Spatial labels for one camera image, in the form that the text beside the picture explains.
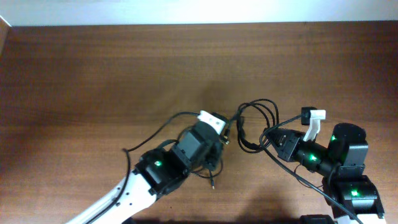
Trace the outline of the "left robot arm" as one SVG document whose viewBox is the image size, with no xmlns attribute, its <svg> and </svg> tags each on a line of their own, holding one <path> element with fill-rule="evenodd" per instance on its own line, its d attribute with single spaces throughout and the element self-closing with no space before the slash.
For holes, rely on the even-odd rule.
<svg viewBox="0 0 398 224">
<path fill-rule="evenodd" d="M 194 124 L 180 139 L 169 139 L 144 153 L 128 175 L 71 223 L 123 223 L 179 188 L 195 170 L 213 172 L 220 161 L 224 121 Z"/>
</svg>

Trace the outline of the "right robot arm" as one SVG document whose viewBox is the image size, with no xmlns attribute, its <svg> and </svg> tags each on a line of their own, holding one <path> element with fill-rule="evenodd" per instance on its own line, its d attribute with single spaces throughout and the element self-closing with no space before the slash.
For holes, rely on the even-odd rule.
<svg viewBox="0 0 398 224">
<path fill-rule="evenodd" d="M 325 200 L 336 223 L 385 223 L 376 186 L 364 175 L 366 132 L 355 124 L 335 125 L 327 147 L 304 140 L 305 133 L 277 128 L 266 134 L 280 159 L 298 162 L 323 176 Z"/>
</svg>

